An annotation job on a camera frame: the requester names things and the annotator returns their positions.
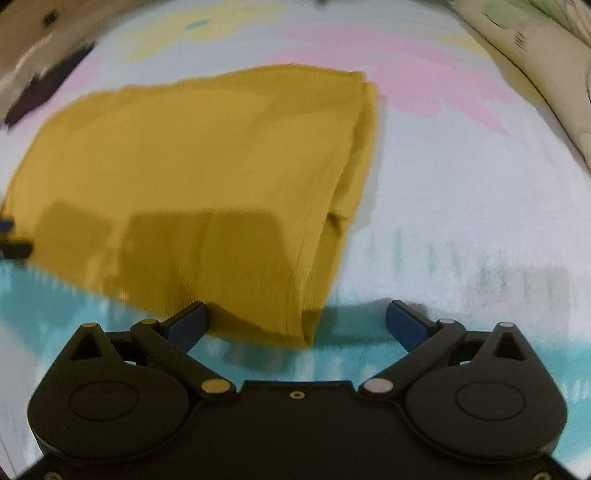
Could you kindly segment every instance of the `white blanket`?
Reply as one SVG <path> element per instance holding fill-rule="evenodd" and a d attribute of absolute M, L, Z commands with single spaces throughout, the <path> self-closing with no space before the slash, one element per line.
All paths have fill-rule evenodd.
<path fill-rule="evenodd" d="M 591 472 L 591 179 L 526 78 L 445 7 L 406 0 L 176 0 L 108 34 L 54 99 L 0 132 L 0 190 L 43 121 L 85 93 L 260 64 L 364 70 L 382 131 L 314 348 L 205 338 L 192 355 L 237 382 L 355 384 L 403 351 L 384 328 L 401 299 L 469 329 L 512 321 L 556 379 L 569 425 L 556 457 Z M 24 411 L 76 326 L 142 317 L 45 274 L 0 269 L 0 436 L 19 472 L 38 455 Z"/>

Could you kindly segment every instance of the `pillow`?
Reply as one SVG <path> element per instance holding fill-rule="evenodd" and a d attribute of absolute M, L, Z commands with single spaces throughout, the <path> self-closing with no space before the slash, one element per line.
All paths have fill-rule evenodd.
<path fill-rule="evenodd" d="M 533 82 L 591 165 L 591 48 L 522 0 L 450 0 Z"/>

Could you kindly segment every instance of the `yellow cloth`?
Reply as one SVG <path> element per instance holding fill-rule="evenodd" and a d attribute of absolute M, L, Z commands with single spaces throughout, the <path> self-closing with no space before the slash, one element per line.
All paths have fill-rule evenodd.
<path fill-rule="evenodd" d="M 272 66 L 90 95 L 44 125 L 3 215 L 30 262 L 211 332 L 311 345 L 376 132 L 362 73 Z"/>

